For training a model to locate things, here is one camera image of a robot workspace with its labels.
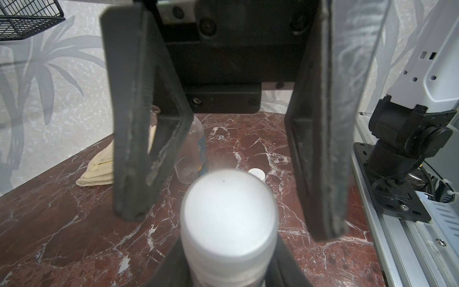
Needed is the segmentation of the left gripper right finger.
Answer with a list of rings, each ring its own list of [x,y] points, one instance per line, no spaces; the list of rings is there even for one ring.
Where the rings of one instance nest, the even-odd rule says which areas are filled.
[[[312,287],[295,258],[278,234],[273,256],[265,275],[267,287]]]

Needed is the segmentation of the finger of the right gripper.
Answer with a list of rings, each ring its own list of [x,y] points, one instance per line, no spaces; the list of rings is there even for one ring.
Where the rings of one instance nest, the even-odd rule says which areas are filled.
[[[173,172],[194,115],[143,4],[108,8],[100,24],[114,116],[113,209],[137,221]]]
[[[357,110],[389,1],[320,1],[284,123],[296,191],[316,241],[346,232]]]

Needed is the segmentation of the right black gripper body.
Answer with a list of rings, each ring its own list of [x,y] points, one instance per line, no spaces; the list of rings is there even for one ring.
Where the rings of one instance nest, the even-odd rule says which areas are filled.
[[[194,113],[253,114],[294,84],[319,1],[135,1],[152,17]]]

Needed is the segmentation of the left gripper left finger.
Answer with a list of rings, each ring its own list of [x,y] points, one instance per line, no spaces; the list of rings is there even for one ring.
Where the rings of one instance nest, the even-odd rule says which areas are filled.
[[[145,287],[199,287],[179,236]]]

